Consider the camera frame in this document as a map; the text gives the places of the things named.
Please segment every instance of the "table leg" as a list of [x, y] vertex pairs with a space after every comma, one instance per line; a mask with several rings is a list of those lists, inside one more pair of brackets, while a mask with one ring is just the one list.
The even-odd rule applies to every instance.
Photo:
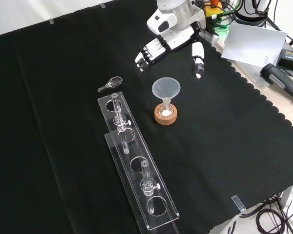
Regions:
[[209, 234], [222, 234], [225, 230], [227, 230], [230, 226], [233, 225], [233, 223], [238, 219], [240, 215], [237, 214], [235, 217], [233, 217], [231, 220], [227, 220], [226, 222], [214, 227]]
[[285, 207], [289, 206], [293, 199], [293, 185], [288, 187], [282, 193], [282, 197], [280, 200], [281, 207], [284, 209]]

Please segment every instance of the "clear acrylic rack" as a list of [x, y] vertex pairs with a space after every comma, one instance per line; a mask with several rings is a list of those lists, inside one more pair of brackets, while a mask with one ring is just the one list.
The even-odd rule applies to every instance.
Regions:
[[142, 234], [179, 233], [179, 213], [121, 92], [98, 99], [105, 139]]

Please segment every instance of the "white wall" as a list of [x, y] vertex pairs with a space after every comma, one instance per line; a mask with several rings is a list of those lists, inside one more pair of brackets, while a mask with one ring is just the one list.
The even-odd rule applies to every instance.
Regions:
[[[269, 9], [269, 18], [273, 20], [273, 12], [276, 0], [272, 0]], [[293, 0], [278, 0], [277, 10], [275, 13], [275, 24], [293, 38]]]
[[0, 35], [110, 0], [0, 0]]

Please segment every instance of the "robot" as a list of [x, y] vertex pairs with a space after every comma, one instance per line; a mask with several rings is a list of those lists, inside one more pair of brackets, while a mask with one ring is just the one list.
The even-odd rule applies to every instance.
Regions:
[[204, 74], [204, 49], [197, 34], [206, 28], [204, 11], [190, 0], [157, 0], [158, 9], [147, 21], [156, 39], [140, 47], [135, 63], [146, 73], [166, 55], [192, 44], [192, 74], [199, 79]]

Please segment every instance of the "test tube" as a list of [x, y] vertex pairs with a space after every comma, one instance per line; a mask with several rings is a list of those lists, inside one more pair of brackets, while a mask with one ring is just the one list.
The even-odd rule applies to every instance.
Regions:
[[152, 198], [147, 202], [146, 208], [149, 214], [151, 215], [154, 214], [154, 202]]
[[125, 120], [122, 116], [121, 106], [119, 105], [118, 95], [112, 94], [113, 106], [115, 111], [115, 124], [118, 131], [124, 131], [126, 128]]
[[151, 181], [151, 172], [150, 167], [148, 165], [148, 161], [143, 160], [141, 162], [141, 168], [142, 168], [142, 176], [143, 176], [143, 182], [142, 182], [142, 188], [143, 192], [146, 196], [151, 196], [153, 194], [153, 184]]
[[128, 143], [126, 140], [125, 132], [119, 132], [119, 135], [121, 137], [124, 153], [127, 155], [129, 154], [129, 149], [128, 149]]

